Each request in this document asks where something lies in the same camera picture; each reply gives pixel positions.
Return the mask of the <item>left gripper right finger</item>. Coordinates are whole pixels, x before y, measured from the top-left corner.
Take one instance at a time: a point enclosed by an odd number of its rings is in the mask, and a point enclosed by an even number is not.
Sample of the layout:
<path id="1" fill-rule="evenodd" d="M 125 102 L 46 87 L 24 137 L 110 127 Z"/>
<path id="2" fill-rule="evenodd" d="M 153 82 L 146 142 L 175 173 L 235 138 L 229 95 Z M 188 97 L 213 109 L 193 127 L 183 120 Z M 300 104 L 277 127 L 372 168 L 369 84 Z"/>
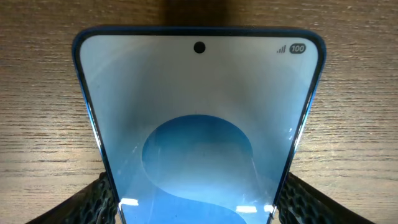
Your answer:
<path id="1" fill-rule="evenodd" d="M 281 224 L 374 224 L 289 173 L 277 204 Z"/>

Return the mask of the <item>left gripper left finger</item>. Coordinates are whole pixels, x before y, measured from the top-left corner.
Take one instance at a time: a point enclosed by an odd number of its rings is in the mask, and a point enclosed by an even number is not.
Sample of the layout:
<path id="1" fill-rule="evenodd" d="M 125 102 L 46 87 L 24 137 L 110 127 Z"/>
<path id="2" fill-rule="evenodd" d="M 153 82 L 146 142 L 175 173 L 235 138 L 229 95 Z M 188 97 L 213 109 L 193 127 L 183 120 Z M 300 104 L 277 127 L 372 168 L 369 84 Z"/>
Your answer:
<path id="1" fill-rule="evenodd" d="M 107 173 L 27 224 L 115 224 L 118 206 Z"/>

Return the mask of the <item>blue Samsung Galaxy smartphone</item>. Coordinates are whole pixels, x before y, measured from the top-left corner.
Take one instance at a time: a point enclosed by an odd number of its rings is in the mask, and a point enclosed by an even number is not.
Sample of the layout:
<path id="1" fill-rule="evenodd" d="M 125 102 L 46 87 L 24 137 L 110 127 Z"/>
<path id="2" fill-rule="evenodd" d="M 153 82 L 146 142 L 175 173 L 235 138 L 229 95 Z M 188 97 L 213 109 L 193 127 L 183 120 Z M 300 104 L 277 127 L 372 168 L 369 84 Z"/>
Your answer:
<path id="1" fill-rule="evenodd" d="M 326 59 L 293 28 L 98 26 L 72 58 L 123 223 L 270 223 Z"/>

